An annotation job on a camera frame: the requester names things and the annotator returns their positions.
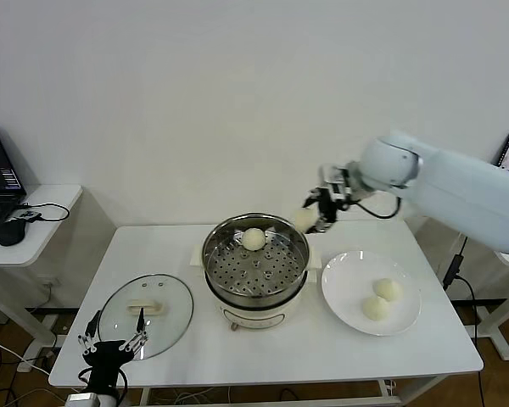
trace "robotic arm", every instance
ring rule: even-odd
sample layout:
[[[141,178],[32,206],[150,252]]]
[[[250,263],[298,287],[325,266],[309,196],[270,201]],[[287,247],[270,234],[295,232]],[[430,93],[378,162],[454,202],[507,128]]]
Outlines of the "robotic arm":
[[[509,254],[509,172],[481,160],[439,150],[393,132],[367,147],[360,162],[320,168],[321,185],[304,207],[318,203],[309,231],[326,231],[347,210],[376,191],[407,200],[430,216]]]

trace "robotic hand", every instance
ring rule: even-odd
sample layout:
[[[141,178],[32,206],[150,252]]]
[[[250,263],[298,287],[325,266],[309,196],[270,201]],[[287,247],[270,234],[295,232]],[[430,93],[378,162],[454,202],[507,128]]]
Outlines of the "robotic hand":
[[[145,332],[145,319],[143,308],[140,309],[137,318],[136,333],[130,341],[103,341],[94,342],[100,311],[87,324],[84,335],[77,337],[80,345],[84,348],[83,359],[91,366],[79,373],[80,380],[87,387],[77,394],[71,394],[66,401],[65,407],[115,407],[119,406],[128,389],[125,374],[120,369],[125,363],[134,359],[137,352],[148,340]],[[90,371],[89,379],[83,375]],[[125,390],[119,396],[116,389],[117,378],[122,375]]]
[[[367,147],[360,162],[320,168],[321,185],[304,208],[318,203],[319,218],[308,232],[325,232],[339,210],[386,191],[419,213],[509,254],[509,172],[478,159],[433,148],[401,132]]]

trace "white wall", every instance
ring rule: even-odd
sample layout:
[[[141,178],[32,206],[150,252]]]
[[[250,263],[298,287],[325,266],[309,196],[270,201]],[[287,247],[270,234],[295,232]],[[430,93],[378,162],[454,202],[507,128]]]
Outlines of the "white wall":
[[[288,215],[388,129],[492,159],[509,0],[0,0],[0,126],[115,225]]]

